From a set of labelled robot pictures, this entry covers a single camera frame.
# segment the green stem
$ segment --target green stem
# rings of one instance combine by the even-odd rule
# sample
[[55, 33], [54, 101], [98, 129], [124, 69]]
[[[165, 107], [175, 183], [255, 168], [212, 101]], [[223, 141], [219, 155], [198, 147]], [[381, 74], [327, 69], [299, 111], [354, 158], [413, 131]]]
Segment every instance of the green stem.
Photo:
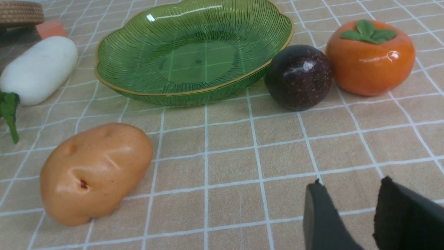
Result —
[[3, 117], [8, 125], [14, 144], [19, 142], [19, 133], [16, 127], [16, 111], [19, 103], [19, 95], [0, 92], [0, 118]]
[[377, 29], [373, 22], [362, 19], [357, 21], [356, 30], [346, 30], [340, 34], [340, 37], [348, 40], [355, 40], [372, 44], [382, 44], [395, 38], [396, 35], [396, 31], [392, 29]]

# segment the orange persimmon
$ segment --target orange persimmon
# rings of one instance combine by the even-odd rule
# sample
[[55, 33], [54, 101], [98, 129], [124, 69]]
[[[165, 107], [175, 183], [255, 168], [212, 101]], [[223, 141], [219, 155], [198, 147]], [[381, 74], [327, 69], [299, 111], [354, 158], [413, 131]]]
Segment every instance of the orange persimmon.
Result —
[[386, 93], [410, 75], [416, 52], [400, 29], [376, 20], [356, 20], [333, 33], [326, 47], [337, 85], [361, 96]]

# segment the daikon radish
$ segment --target daikon radish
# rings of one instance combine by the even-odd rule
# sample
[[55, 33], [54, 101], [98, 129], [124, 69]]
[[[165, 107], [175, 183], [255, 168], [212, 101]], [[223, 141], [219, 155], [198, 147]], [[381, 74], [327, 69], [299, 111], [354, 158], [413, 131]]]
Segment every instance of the daikon radish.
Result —
[[6, 66], [0, 76], [0, 117], [7, 122], [14, 143], [19, 140], [15, 129], [17, 105], [32, 106], [48, 99], [74, 71], [78, 58], [71, 39], [52, 36]]

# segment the toy persimmon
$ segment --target toy persimmon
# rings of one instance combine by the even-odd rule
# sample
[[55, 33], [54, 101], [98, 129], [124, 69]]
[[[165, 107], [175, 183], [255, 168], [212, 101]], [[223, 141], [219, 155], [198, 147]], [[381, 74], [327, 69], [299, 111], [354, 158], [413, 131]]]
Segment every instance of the toy persimmon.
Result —
[[337, 85], [361, 96], [377, 96], [410, 75], [416, 52], [400, 29], [376, 20], [356, 20], [333, 33], [326, 47]]
[[40, 172], [49, 216], [65, 226], [111, 214], [142, 180], [153, 146], [141, 129], [108, 123], [61, 143]]

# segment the table surface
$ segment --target table surface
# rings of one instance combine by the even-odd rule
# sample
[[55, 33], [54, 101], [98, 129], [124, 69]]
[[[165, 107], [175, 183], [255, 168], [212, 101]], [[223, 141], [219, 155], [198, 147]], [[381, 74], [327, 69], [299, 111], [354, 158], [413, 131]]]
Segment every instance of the table surface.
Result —
[[[291, 44], [323, 50], [340, 24], [362, 18], [404, 30], [417, 49], [411, 76], [372, 98], [334, 86], [300, 113], [276, 105], [263, 81], [205, 107], [153, 106], [99, 83], [94, 52], [129, 18], [171, 0], [44, 1], [46, 18], [59, 18], [77, 44], [79, 65], [44, 103], [19, 109], [19, 144], [0, 121], [1, 248], [302, 250], [305, 187], [320, 178], [353, 237], [375, 250], [383, 176], [443, 203], [444, 1], [274, 1], [294, 20]], [[38, 37], [1, 39], [0, 68]], [[117, 121], [149, 135], [151, 167], [111, 216], [60, 226], [42, 208], [41, 166], [68, 137]]]

